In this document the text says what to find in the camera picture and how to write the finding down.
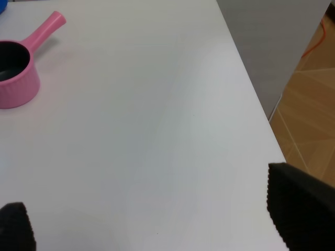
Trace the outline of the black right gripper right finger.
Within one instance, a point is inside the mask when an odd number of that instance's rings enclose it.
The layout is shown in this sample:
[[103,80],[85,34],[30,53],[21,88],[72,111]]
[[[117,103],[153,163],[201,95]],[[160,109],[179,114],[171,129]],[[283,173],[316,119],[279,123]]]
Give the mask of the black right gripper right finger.
[[270,163],[267,210],[289,250],[334,250],[334,188],[288,163]]

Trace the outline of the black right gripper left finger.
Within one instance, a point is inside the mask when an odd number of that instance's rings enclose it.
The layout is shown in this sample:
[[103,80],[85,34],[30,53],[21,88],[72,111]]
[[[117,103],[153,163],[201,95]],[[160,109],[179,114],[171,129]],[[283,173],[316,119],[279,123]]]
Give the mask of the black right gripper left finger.
[[36,250],[34,232],[22,202],[1,208],[1,250]]

